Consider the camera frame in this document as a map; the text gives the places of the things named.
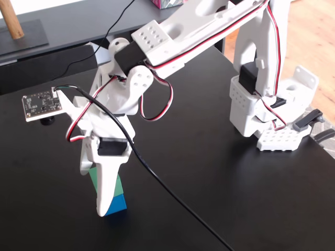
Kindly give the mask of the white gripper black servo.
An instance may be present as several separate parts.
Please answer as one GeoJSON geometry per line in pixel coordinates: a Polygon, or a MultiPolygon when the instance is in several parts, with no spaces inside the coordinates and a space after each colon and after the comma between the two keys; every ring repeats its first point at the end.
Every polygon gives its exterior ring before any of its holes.
{"type": "Polygon", "coordinates": [[[114,196],[118,171],[128,161],[131,146],[125,136],[132,140],[135,131],[126,115],[115,120],[91,107],[79,121],[84,137],[81,147],[80,174],[88,174],[94,163],[97,172],[96,209],[99,216],[115,214],[124,210],[123,193],[114,196]]]}

